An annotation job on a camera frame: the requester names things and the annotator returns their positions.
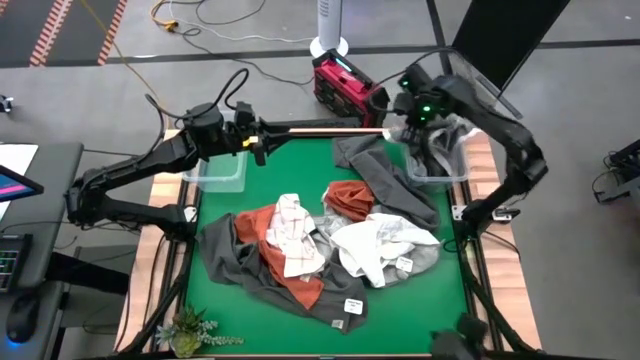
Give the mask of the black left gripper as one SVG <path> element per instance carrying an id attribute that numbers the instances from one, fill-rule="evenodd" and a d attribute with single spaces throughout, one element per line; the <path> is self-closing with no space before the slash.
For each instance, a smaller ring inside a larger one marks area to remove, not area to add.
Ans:
<path id="1" fill-rule="evenodd" d="M 265 166 L 266 159 L 280 147 L 275 142 L 284 142 L 291 138 L 289 126 L 272 124 L 263 119 L 258 122 L 250 120 L 240 123 L 225 121 L 223 129 L 223 145 L 226 152 L 252 151 L 258 166 Z"/>

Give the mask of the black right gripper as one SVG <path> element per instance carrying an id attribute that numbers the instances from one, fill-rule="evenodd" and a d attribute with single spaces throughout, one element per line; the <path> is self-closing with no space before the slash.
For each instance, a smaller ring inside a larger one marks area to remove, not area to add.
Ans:
<path id="1" fill-rule="evenodd" d="M 401 131 L 400 141 L 420 145 L 424 138 L 423 128 L 441 112 L 442 103 L 443 94 L 437 90 L 399 93 L 393 102 L 393 112 L 402 116 L 408 126 Z"/>

